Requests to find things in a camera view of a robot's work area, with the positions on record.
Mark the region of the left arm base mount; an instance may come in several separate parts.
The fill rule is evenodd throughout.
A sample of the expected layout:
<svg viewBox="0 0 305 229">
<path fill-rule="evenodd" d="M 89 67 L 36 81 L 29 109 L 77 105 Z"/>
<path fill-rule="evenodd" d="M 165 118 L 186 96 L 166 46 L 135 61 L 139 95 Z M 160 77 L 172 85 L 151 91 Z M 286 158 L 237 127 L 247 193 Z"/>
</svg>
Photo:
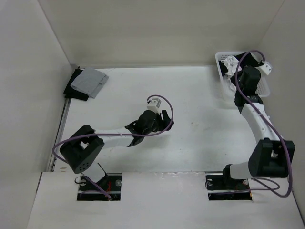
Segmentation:
<svg viewBox="0 0 305 229">
<path fill-rule="evenodd" d="M 78 185 L 78 201 L 120 201 L 122 188 L 122 173 L 109 173 L 97 185 L 102 188 L 110 198 L 103 194 L 93 183 L 84 176 L 75 178 Z"/>
</svg>

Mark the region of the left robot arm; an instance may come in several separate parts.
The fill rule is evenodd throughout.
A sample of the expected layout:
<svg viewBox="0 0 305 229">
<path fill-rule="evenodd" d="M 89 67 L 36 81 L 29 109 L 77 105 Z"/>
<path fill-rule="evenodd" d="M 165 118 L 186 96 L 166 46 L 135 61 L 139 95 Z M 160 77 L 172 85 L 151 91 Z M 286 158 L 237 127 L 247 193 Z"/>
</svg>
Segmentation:
<svg viewBox="0 0 305 229">
<path fill-rule="evenodd" d="M 95 159 L 103 149 L 136 146 L 148 135 L 169 131 L 173 124 L 166 110 L 146 110 L 124 128 L 101 131 L 100 135 L 90 125 L 84 125 L 64 141 L 60 153 L 75 174 L 82 174 L 96 190 L 102 190 L 107 185 L 106 172 Z"/>
</svg>

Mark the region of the white tank top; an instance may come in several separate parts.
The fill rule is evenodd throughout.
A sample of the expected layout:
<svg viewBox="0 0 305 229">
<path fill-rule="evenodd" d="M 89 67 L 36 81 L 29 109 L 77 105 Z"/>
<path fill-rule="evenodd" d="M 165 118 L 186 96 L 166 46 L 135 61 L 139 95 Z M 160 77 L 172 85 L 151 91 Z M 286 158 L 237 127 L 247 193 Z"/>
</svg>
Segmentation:
<svg viewBox="0 0 305 229">
<path fill-rule="evenodd" d="M 232 83 L 231 78 L 234 76 L 236 70 L 241 69 L 240 67 L 237 67 L 239 61 L 235 56 L 229 55 L 225 59 L 221 60 L 221 63 L 226 68 L 226 70 L 224 70 L 224 81 L 231 91 L 235 91 L 236 86 Z"/>
</svg>

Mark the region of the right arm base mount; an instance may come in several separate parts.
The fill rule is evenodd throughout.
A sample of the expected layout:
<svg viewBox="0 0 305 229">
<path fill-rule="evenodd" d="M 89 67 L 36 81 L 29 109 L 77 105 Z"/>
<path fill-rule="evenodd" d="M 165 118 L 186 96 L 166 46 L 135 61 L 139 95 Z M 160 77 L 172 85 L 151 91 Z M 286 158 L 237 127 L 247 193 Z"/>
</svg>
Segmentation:
<svg viewBox="0 0 305 229">
<path fill-rule="evenodd" d="M 205 175 L 205 178 L 205 187 L 210 201 L 252 201 L 248 180 L 231 178 L 225 180 L 222 173 L 208 173 Z"/>
</svg>

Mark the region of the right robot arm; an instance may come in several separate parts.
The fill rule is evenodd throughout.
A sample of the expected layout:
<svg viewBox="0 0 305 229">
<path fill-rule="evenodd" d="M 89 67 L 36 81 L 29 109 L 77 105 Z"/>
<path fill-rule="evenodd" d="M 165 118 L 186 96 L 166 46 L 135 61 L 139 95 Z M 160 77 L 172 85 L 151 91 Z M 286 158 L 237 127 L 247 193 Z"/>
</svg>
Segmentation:
<svg viewBox="0 0 305 229">
<path fill-rule="evenodd" d="M 252 66 L 244 67 L 237 77 L 241 91 L 236 91 L 234 102 L 254 134 L 256 147 L 248 161 L 226 165 L 223 169 L 221 183 L 228 189 L 236 186 L 238 181 L 253 177 L 286 178 L 289 175 L 282 142 L 269 126 L 271 122 L 263 101 L 256 93 L 260 79 L 261 73 Z"/>
</svg>

